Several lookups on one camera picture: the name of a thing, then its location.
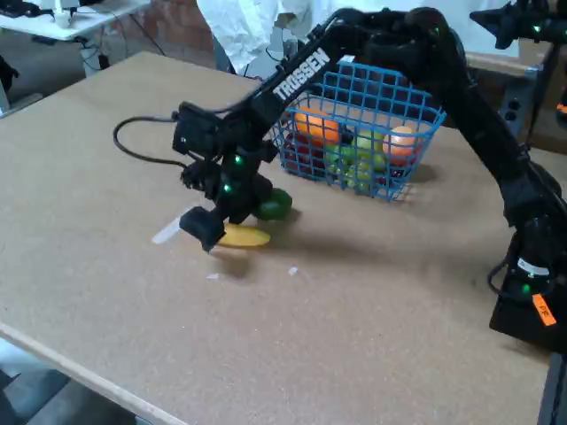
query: blue wire basket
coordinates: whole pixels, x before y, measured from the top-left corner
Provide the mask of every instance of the blue wire basket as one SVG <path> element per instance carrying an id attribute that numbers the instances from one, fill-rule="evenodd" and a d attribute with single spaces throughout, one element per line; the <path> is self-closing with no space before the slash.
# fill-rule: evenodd
<path id="1" fill-rule="evenodd" d="M 445 117 L 401 73 L 340 62 L 272 131 L 289 173 L 391 201 Z"/>

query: floor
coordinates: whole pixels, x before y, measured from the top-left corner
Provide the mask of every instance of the floor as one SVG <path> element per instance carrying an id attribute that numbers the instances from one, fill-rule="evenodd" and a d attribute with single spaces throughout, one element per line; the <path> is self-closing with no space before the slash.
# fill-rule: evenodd
<path id="1" fill-rule="evenodd" d="M 124 59 L 126 54 L 132 56 L 142 50 L 157 52 L 144 39 L 125 41 L 119 35 L 112 34 L 104 36 L 102 46 L 111 63 Z M 49 46 L 32 42 L 30 35 L 11 31 L 0 33 L 0 55 L 20 73 L 8 93 L 9 99 L 15 101 L 34 93 L 48 96 L 83 79 L 79 47 L 79 44 L 69 42 L 57 42 Z M 164 43 L 160 47 L 171 58 L 214 67 L 212 53 Z"/>
<path id="2" fill-rule="evenodd" d="M 145 40 L 127 40 L 128 55 L 141 50 L 156 51 Z M 117 35 L 105 35 L 103 51 L 111 63 L 122 60 L 125 40 Z M 183 46 L 161 45 L 169 57 L 214 67 L 214 56 Z M 57 42 L 54 45 L 32 42 L 30 35 L 0 33 L 0 55 L 20 73 L 8 93 L 11 101 L 34 93 L 49 96 L 84 78 L 82 59 L 76 43 Z M 42 380 L 42 373 L 21 375 L 5 390 L 14 404 L 23 402 L 26 394 Z M 77 382 L 68 383 L 34 418 L 29 425 L 131 425 L 132 419 L 119 407 L 98 396 Z"/>

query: table surface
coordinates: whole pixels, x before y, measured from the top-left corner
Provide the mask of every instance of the table surface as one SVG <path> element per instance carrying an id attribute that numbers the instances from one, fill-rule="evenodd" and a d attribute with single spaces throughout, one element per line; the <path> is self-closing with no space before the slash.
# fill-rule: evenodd
<path id="1" fill-rule="evenodd" d="M 182 100 L 224 106 L 253 84 L 144 53 L 3 120 L 0 336 L 155 425 L 535 423 L 548 356 L 488 328 L 485 275 L 511 231 L 452 129 L 399 202 L 274 163 L 263 173 L 297 213 L 263 225 L 266 249 L 151 242 L 203 200 L 176 167 L 115 149 L 114 125 Z M 121 138 L 175 158 L 173 130 Z M 567 182 L 565 157 L 533 156 Z"/>
<path id="2" fill-rule="evenodd" d="M 58 27 L 49 15 L 31 19 L 25 16 L 13 19 L 0 15 L 0 28 L 69 41 L 79 35 L 88 35 L 124 15 L 150 7 L 150 3 L 151 0 L 106 0 L 101 4 L 83 6 L 73 16 L 69 28 Z"/>

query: green fruit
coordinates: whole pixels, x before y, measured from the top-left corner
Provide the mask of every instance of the green fruit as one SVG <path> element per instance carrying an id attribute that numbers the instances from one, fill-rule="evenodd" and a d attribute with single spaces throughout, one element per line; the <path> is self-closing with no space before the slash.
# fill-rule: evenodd
<path id="1" fill-rule="evenodd" d="M 325 160 L 328 164 L 333 164 L 340 160 L 345 164 L 350 164 L 356 160 L 356 149 L 354 146 L 346 144 L 326 146 Z"/>
<path id="2" fill-rule="evenodd" d="M 359 162 L 356 178 L 359 182 L 370 183 L 372 181 L 372 172 L 369 169 L 361 168 L 363 164 Z"/>
<path id="3" fill-rule="evenodd" d="M 291 211 L 292 202 L 285 190 L 275 188 L 272 189 L 269 200 L 260 204 L 252 215 L 258 220 L 285 220 Z"/>
<path id="4" fill-rule="evenodd" d="M 361 172 L 368 172 L 372 169 L 372 163 L 365 158 L 361 158 L 356 164 L 357 174 Z"/>
<path id="5" fill-rule="evenodd" d="M 373 160 L 374 162 L 372 163 L 372 165 L 374 166 L 374 171 L 381 173 L 386 169 L 386 156 L 384 155 L 384 153 L 375 153 Z"/>
<path id="6" fill-rule="evenodd" d="M 351 166 L 345 173 L 345 182 L 346 186 L 349 188 L 354 189 L 356 187 L 356 170 L 354 169 L 354 166 Z"/>
<path id="7" fill-rule="evenodd" d="M 340 172 L 340 168 L 337 163 L 328 164 L 325 169 L 329 174 L 338 174 Z"/>
<path id="8" fill-rule="evenodd" d="M 374 149 L 372 148 L 372 139 L 374 139 Z M 361 131 L 356 136 L 356 146 L 358 146 L 358 155 L 368 156 L 372 155 L 372 152 L 382 151 L 382 141 L 384 140 L 384 135 L 377 131 Z"/>
<path id="9" fill-rule="evenodd" d="M 358 183 L 358 190 L 360 192 L 370 192 L 370 183 Z"/>

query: table leg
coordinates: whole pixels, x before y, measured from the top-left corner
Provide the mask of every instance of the table leg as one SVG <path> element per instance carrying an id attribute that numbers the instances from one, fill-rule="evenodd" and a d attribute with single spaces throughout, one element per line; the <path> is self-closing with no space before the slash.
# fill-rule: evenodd
<path id="1" fill-rule="evenodd" d="M 532 107 L 535 85 L 535 80 L 528 79 L 515 79 L 506 84 L 500 114 L 516 137 L 522 131 L 525 117 Z"/>
<path id="2" fill-rule="evenodd" d="M 538 425 L 559 425 L 567 421 L 567 357 L 553 353 L 541 398 Z"/>
<path id="3" fill-rule="evenodd" d="M 100 64 L 98 63 L 99 51 L 99 46 L 94 37 L 88 37 L 81 47 L 82 67 L 87 77 L 100 71 Z"/>
<path id="4" fill-rule="evenodd" d="M 2 84 L 0 84 L 0 119 L 7 117 L 11 113 L 19 111 L 22 108 L 25 108 L 26 106 L 30 106 L 31 104 L 37 102 L 42 98 L 43 98 L 42 95 L 40 95 L 39 93 L 35 93 L 31 96 L 24 97 L 18 102 L 14 102 L 13 104 L 10 104 L 10 102 L 8 101 L 8 96 L 4 91 L 4 87 L 2 87 Z"/>
<path id="5" fill-rule="evenodd" d="M 16 414 L 3 390 L 0 390 L 0 423 L 3 425 L 16 423 Z"/>

